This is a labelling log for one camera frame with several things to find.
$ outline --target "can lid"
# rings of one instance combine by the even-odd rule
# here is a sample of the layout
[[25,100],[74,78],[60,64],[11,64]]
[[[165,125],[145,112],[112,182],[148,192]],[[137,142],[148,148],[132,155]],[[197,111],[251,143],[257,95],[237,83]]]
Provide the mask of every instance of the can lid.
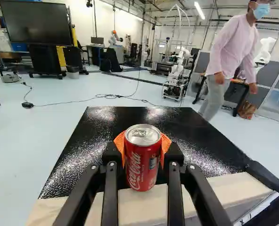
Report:
[[137,146],[150,146],[157,143],[161,138],[158,128],[148,124],[138,124],[129,127],[125,132],[126,139]]

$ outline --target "television screen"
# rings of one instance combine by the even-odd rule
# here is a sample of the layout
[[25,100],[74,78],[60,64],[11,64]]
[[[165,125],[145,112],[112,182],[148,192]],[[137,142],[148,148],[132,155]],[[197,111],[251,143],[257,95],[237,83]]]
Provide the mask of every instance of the television screen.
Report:
[[12,42],[28,44],[72,44],[65,4],[0,1]]

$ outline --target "pull tab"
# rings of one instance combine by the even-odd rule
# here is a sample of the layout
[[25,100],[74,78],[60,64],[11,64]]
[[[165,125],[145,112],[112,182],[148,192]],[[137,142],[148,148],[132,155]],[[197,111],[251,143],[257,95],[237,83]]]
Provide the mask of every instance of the pull tab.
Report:
[[134,131],[132,131],[132,136],[134,137],[146,137],[147,134],[147,131],[142,129],[135,129]]

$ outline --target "black platform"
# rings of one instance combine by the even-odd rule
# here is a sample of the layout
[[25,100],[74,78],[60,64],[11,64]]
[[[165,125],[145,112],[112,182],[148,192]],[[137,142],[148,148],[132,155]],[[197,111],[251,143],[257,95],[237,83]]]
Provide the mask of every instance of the black platform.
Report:
[[206,177],[238,173],[250,159],[191,108],[88,107],[60,155],[39,198],[68,196],[88,164],[102,164],[108,142],[134,124],[156,126]]

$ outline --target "pink shirt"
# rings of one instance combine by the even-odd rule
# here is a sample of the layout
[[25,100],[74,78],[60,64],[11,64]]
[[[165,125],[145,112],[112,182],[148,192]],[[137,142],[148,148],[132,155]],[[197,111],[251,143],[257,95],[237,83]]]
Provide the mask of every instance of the pink shirt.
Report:
[[215,39],[205,74],[223,72],[230,79],[242,62],[247,82],[256,82],[254,51],[258,36],[256,26],[249,25],[246,15],[232,17]]

